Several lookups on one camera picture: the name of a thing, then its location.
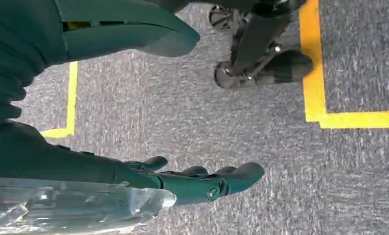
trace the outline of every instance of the wheel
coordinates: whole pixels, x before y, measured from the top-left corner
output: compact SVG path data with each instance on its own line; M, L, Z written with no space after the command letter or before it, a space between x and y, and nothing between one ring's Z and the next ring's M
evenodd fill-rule
M257 80L267 80L268 83L273 84L300 82L312 70L313 62L309 56L297 50L287 50L276 55L264 67Z
M208 14L208 21L211 26L217 30L229 29L232 18L233 10L224 8L220 5L214 5Z
M214 70L214 81L224 89L239 89L255 86L256 81L247 76L230 76L230 64L228 61L219 62Z
M216 30L229 30L230 23L234 20L234 15L237 17L238 27L245 26L248 22L246 20L247 13L240 12L229 8L224 8L220 5L214 5L208 15L208 21Z

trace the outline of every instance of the metal bolt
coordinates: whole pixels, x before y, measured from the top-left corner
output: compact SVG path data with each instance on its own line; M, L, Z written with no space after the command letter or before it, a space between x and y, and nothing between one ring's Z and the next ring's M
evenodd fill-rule
M216 200L219 197L219 193L220 193L219 187L212 186L211 188L209 188L207 192L207 198L209 200Z

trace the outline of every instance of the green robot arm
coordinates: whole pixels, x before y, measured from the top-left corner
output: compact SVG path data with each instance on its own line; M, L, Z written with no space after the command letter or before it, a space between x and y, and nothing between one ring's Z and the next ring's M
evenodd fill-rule
M121 162L45 141L31 126L11 121L11 102L51 65L138 49L160 56L189 53L199 35L172 13L144 0L0 0L0 177L164 188L177 204L213 201L245 190L263 175L250 163L208 175L202 167L154 173L166 164Z

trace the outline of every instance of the yellow tape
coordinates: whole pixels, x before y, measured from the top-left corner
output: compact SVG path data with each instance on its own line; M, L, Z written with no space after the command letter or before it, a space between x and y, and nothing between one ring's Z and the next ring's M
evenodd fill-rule
M301 49L311 57L314 70L305 77L304 101L306 120L319 121L327 113L324 93L321 27L318 0L309 0L299 12Z
M299 13L302 52L311 57L315 68L303 82L305 115L308 122L325 129L389 128L389 111L327 113L322 62L319 0L309 0Z
M78 62L71 62L69 64L68 113L66 128L42 131L42 136L47 138L65 138L69 135L75 134L77 74Z

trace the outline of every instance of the transparent plastic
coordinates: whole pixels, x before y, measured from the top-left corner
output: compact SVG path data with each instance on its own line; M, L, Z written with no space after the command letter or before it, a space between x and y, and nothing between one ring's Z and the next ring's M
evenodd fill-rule
M0 178L0 234L98 234L146 223L176 196L163 189Z

